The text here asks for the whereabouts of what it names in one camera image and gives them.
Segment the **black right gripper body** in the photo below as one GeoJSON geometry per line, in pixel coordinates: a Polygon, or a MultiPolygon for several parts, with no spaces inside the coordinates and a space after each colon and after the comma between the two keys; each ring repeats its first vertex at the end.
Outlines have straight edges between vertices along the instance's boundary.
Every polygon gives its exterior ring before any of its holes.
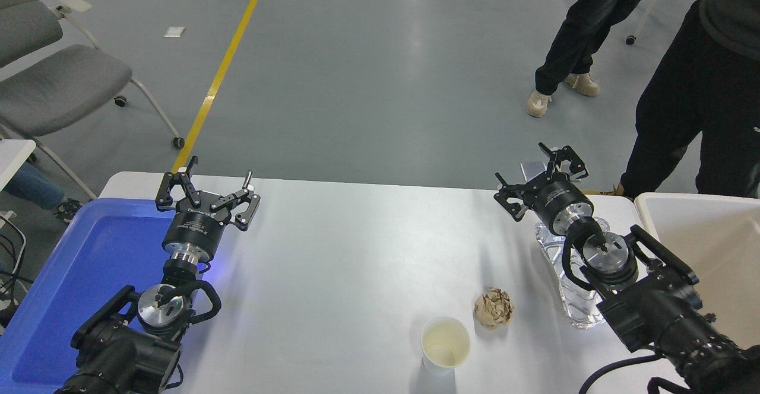
{"type": "Polygon", "coordinates": [[[545,186],[530,208],[549,231],[568,231],[576,221],[593,216],[591,200],[569,181],[557,181],[545,186]]]}

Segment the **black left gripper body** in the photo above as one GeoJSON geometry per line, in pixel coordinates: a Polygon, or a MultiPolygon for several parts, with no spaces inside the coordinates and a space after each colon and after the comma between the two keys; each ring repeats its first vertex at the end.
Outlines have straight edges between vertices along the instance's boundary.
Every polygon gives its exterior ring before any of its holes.
{"type": "Polygon", "coordinates": [[[194,208],[188,198],[181,199],[163,239],[163,250],[169,254],[188,252],[198,258],[213,258],[224,232],[224,224],[230,221],[230,210],[211,209],[211,204],[221,198],[202,196],[200,208],[194,208]]]}

